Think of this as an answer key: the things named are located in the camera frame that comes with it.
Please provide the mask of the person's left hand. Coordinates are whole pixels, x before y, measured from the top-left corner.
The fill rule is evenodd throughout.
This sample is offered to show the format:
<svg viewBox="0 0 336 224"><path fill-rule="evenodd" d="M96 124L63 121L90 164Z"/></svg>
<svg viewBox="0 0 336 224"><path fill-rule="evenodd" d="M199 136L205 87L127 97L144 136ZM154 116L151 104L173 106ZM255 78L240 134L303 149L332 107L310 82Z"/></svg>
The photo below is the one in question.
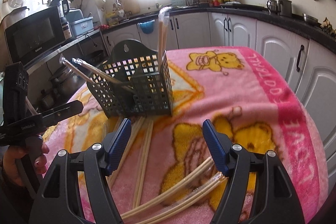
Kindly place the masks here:
<svg viewBox="0 0 336 224"><path fill-rule="evenodd" d="M47 171L46 155L50 149L46 143L42 144L42 153L34 160L34 167L37 174L45 174ZM28 154L28 151L23 147L9 146L3 155L3 171L10 182L18 186L25 186L22 176L19 173L18 164Z"/></svg>

